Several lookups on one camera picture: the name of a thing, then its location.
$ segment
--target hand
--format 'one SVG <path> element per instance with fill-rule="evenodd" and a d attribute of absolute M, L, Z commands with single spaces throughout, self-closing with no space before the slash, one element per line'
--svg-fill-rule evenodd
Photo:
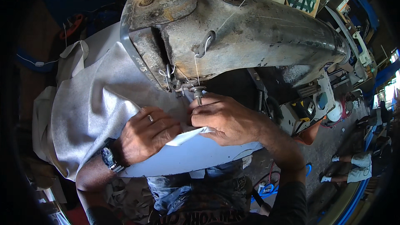
<path fill-rule="evenodd" d="M 267 116 L 244 107 L 231 97 L 207 93 L 202 102 L 202 106 L 198 106 L 197 101 L 189 105 L 192 125 L 214 128 L 215 132 L 201 135 L 213 139 L 221 146 L 259 141 L 264 127 L 273 125 Z"/>
<path fill-rule="evenodd" d="M 158 107 L 144 107 L 128 120 L 113 146 L 119 150 L 122 163 L 128 166 L 156 154 L 180 133 L 182 129 L 179 121 Z"/>

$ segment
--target wristwatch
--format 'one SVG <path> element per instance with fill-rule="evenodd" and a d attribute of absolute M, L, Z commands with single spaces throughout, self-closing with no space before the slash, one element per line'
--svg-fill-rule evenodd
<path fill-rule="evenodd" d="M 114 172 L 120 172 L 121 170 L 125 169 L 125 167 L 118 162 L 117 152 L 111 149 L 111 145 L 115 140 L 116 139 L 114 138 L 107 138 L 104 141 L 106 145 L 104 145 L 104 147 L 101 149 L 101 157 L 109 169 Z"/>

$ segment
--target watch face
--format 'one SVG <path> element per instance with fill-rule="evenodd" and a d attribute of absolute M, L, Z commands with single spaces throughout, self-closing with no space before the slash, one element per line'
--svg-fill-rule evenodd
<path fill-rule="evenodd" d="M 102 149 L 102 158 L 103 162 L 107 165 L 107 167 L 112 167 L 114 165 L 114 159 L 112 152 L 109 148 L 105 147 Z"/>

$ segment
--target floor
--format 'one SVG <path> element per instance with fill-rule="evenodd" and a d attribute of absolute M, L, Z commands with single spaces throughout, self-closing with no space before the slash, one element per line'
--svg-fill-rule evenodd
<path fill-rule="evenodd" d="M 346 92 L 348 89 L 349 87 L 346 85 L 334 89 L 335 97 L 342 92 Z M 316 192 L 322 185 L 319 181 L 320 173 L 330 166 L 332 155 L 337 153 L 339 147 L 342 147 L 348 140 L 348 137 L 351 136 L 356 119 L 360 119 L 368 114 L 368 108 L 366 108 L 364 104 L 361 104 L 359 108 L 353 111 L 349 118 L 338 123 L 333 128 L 327 129 L 320 127 L 312 145 L 299 144 L 306 163 L 310 163 L 313 167 L 306 179 L 307 200 L 309 200 L 312 193 Z M 272 162 L 273 159 L 270 153 L 266 149 L 261 149 L 253 153 L 252 163 L 244 169 L 244 173 L 253 183 L 256 183 L 270 172 Z M 264 201 L 273 206 L 275 196 L 276 195 L 265 198 Z M 251 208 L 256 209 L 258 205 L 253 203 Z"/>

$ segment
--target man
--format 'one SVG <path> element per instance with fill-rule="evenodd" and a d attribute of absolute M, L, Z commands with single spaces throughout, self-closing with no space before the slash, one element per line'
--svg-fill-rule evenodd
<path fill-rule="evenodd" d="M 208 93 L 202 101 L 202 106 L 197 101 L 189 106 L 194 127 L 214 129 L 202 136 L 221 146 L 259 141 L 281 168 L 273 209 L 269 217 L 246 210 L 242 168 L 233 162 L 207 169 L 201 181 L 191 180 L 188 174 L 148 178 L 156 200 L 154 209 L 159 213 L 149 224 L 305 224 L 306 168 L 296 142 L 266 115 L 232 98 Z M 180 132 L 178 121 L 159 108 L 145 107 L 126 123 L 111 149 L 126 167 L 156 154 Z M 101 193 L 114 177 L 117 174 L 100 155 L 90 159 L 77 174 L 77 192 L 91 224 L 121 224 Z"/>
<path fill-rule="evenodd" d="M 364 128 L 366 126 L 379 126 L 379 130 L 386 127 L 388 118 L 388 110 L 385 107 L 385 102 L 381 101 L 379 107 L 372 109 L 369 116 L 365 116 L 359 121 L 356 121 L 357 128 Z"/>
<path fill-rule="evenodd" d="M 355 155 L 333 156 L 332 162 L 350 162 L 358 167 L 351 169 L 348 174 L 332 177 L 323 176 L 321 182 L 358 182 L 370 177 L 379 177 L 390 163 L 392 148 L 390 137 L 379 137 L 371 147 L 373 151 L 361 152 Z"/>

